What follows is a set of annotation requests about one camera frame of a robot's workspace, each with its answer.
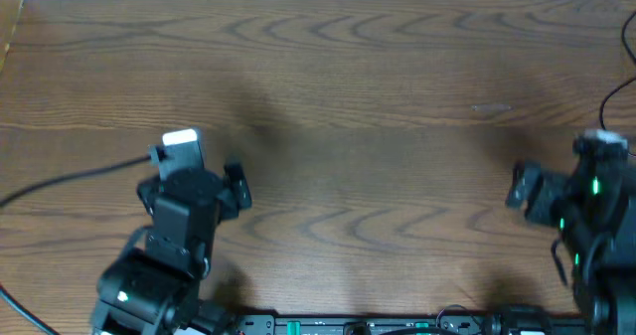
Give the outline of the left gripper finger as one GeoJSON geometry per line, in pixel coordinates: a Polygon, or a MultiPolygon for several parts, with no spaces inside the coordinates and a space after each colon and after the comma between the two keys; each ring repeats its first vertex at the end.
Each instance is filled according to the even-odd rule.
{"type": "Polygon", "coordinates": [[[153,183],[140,183],[136,188],[136,193],[143,204],[148,215],[154,215],[154,201],[156,197],[156,187],[153,183]]]}
{"type": "Polygon", "coordinates": [[[252,197],[242,166],[238,162],[228,163],[224,171],[237,208],[240,211],[250,209],[252,197]]]}

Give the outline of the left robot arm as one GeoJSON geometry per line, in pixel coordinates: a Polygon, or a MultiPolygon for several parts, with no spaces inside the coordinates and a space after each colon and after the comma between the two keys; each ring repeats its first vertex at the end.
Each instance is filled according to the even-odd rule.
{"type": "Polygon", "coordinates": [[[90,331],[224,334],[235,316],[199,292],[217,227],[251,206],[243,169],[232,160],[223,175],[208,170],[197,141],[154,145],[149,157],[159,172],[138,184],[137,195],[152,223],[130,236],[98,280],[90,331]]]}

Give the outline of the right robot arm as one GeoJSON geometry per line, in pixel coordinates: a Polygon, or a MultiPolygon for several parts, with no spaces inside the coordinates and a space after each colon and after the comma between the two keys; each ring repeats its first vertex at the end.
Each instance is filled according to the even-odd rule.
{"type": "Polygon", "coordinates": [[[590,129],[574,139],[571,174],[520,161],[507,207],[555,228],[572,261],[572,295],[593,334],[635,331],[635,167],[627,140],[590,129]]]}

